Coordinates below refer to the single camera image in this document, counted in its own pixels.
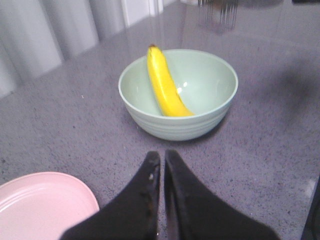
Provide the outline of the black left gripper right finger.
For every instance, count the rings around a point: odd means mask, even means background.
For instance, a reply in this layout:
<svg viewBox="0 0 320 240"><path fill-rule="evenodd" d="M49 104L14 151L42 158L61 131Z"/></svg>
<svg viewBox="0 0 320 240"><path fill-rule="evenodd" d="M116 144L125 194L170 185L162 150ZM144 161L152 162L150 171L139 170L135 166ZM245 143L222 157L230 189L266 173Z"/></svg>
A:
<svg viewBox="0 0 320 240"><path fill-rule="evenodd" d="M165 152L164 197L170 240L277 240L268 226L213 194L175 150Z"/></svg>

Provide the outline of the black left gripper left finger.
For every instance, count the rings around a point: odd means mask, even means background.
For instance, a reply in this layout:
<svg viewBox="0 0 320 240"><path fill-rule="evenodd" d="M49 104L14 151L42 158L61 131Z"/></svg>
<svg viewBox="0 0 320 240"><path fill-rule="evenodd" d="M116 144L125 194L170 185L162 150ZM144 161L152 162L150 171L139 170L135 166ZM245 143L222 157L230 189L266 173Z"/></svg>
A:
<svg viewBox="0 0 320 240"><path fill-rule="evenodd" d="M126 187L105 207L67 229L62 240L155 240L160 195L160 155L149 151Z"/></svg>

